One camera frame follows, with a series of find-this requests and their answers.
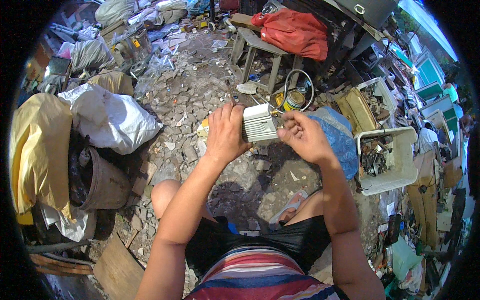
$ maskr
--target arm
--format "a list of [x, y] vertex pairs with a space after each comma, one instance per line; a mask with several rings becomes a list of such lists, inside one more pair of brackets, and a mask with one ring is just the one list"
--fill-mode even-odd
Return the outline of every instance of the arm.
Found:
[[370, 269], [360, 241], [357, 207], [342, 167], [320, 124], [299, 112], [283, 115], [282, 141], [322, 170], [324, 219], [332, 240], [335, 285], [352, 299], [385, 299], [382, 283]]
[[185, 248], [207, 196], [227, 164], [251, 147], [241, 139], [243, 110], [228, 103], [208, 117], [207, 151], [163, 213], [136, 299], [182, 298]]

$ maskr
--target hand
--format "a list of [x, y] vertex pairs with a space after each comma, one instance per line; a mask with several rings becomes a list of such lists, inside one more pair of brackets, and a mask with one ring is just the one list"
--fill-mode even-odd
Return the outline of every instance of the hand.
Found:
[[285, 128], [277, 130], [278, 137], [303, 159], [319, 164], [336, 157], [317, 121], [297, 111], [287, 112], [282, 118], [286, 121]]
[[243, 110], [245, 106], [231, 102], [217, 108], [208, 116], [207, 151], [212, 161], [226, 167], [231, 161], [252, 147], [241, 137]]

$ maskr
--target wooden stool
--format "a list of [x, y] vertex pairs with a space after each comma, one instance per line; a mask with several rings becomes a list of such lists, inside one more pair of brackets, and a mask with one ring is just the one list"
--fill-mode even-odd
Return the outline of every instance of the wooden stool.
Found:
[[[238, 66], [238, 61], [243, 53], [243, 48], [245, 47], [245, 43], [250, 46], [247, 54], [247, 60], [245, 62], [245, 68], [243, 72]], [[272, 70], [270, 72], [270, 80], [268, 85], [261, 84], [256, 81], [251, 81], [255, 83], [259, 88], [267, 91], [268, 93], [272, 94], [275, 89], [275, 82], [276, 76], [278, 75], [278, 68], [280, 67], [280, 61], [282, 57], [288, 55], [290, 53], [283, 51], [280, 48], [277, 48], [259, 38], [252, 30], [248, 28], [238, 28], [237, 38], [235, 39], [235, 43], [233, 44], [232, 55], [229, 60], [230, 67], [235, 75], [241, 79], [240, 83], [244, 84], [249, 81], [250, 70], [252, 69], [253, 60], [255, 59], [255, 55], [257, 50], [261, 49], [267, 52], [270, 52], [274, 56]], [[292, 69], [301, 69], [303, 67], [303, 57], [299, 57], [295, 55], [293, 60]], [[299, 74], [294, 74], [292, 76], [292, 80], [288, 89], [294, 88], [297, 85]]]

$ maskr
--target black shorts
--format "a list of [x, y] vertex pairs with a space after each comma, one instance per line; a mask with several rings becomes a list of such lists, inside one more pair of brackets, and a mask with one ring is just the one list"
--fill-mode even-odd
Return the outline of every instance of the black shorts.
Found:
[[215, 217], [215, 220], [218, 223], [202, 218], [185, 251], [188, 267], [194, 270], [200, 279], [222, 255], [242, 246], [276, 248], [293, 258], [307, 274], [330, 244], [330, 235], [323, 216], [283, 226], [277, 231], [258, 237], [232, 233], [225, 217]]

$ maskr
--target knee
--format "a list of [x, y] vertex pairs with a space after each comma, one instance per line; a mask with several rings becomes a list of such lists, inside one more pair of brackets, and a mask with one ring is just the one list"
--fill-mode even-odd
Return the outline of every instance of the knee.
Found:
[[152, 206], [157, 218], [162, 217], [163, 212], [167, 208], [168, 203], [177, 193], [181, 183], [167, 179], [157, 183], [152, 189]]

